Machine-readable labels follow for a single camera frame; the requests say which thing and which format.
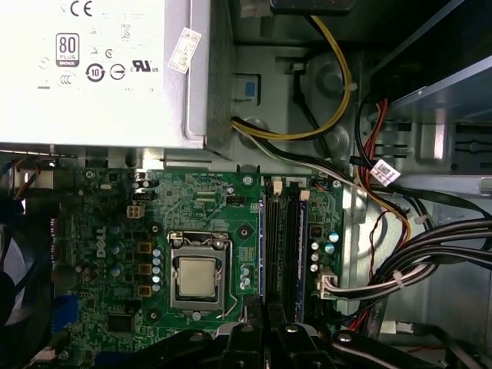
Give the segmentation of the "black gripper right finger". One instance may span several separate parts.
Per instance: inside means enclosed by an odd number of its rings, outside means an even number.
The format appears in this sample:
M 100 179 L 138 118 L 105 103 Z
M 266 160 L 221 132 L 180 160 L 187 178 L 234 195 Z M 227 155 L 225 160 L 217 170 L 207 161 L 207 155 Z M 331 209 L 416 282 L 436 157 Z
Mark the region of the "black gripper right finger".
M 268 305 L 271 368 L 435 368 L 428 361 L 353 331 L 327 340 L 309 325 L 289 322 L 280 302 Z

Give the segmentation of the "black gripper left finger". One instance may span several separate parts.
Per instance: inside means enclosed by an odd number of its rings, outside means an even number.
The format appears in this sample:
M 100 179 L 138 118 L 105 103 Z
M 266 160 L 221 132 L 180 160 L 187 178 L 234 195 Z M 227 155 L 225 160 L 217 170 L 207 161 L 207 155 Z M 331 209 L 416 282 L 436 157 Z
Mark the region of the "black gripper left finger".
M 243 299 L 242 321 L 223 324 L 213 337 L 189 329 L 126 360 L 127 368 L 262 368 L 263 304 L 258 295 Z

